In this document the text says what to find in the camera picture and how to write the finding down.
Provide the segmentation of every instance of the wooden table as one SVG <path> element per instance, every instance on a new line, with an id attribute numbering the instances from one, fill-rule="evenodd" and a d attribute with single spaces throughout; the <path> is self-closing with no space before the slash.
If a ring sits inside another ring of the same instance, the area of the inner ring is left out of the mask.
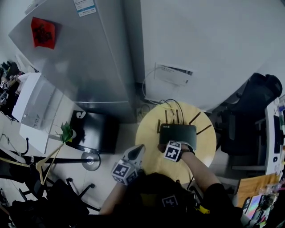
<path id="1" fill-rule="evenodd" d="M 266 188 L 267 184 L 276 184 L 278 181 L 279 176 L 275 174 L 241 179 L 239 189 L 237 191 L 237 206 L 242 208 L 246 198 L 259 195 L 260 188 Z"/>
<path id="2" fill-rule="evenodd" d="M 182 115 L 179 107 L 175 102 L 169 102 L 174 108 L 175 123 L 177 123 L 176 109 L 178 109 L 179 120 L 182 122 Z M 197 127 L 197 132 L 203 130 L 208 125 L 212 124 L 206 114 L 199 108 L 192 105 L 179 102 L 184 115 L 184 124 L 188 124 L 199 112 L 200 116 L 192 123 Z M 167 110 L 168 122 L 172 123 L 173 114 L 167 104 L 156 106 L 152 109 L 141 121 L 135 143 L 136 145 L 144 144 L 146 152 L 142 160 L 142 167 L 147 174 L 158 172 L 171 177 L 174 181 L 177 179 L 180 182 L 188 183 L 190 181 L 191 172 L 188 166 L 180 160 L 178 163 L 163 158 L 163 153 L 157 149 L 159 143 L 159 134 L 157 134 L 158 120 L 161 124 L 165 123 L 165 110 Z M 197 135 L 197 149 L 195 154 L 206 166 L 210 166 L 216 152 L 216 134 L 214 127 L 211 126 L 201 134 Z"/>

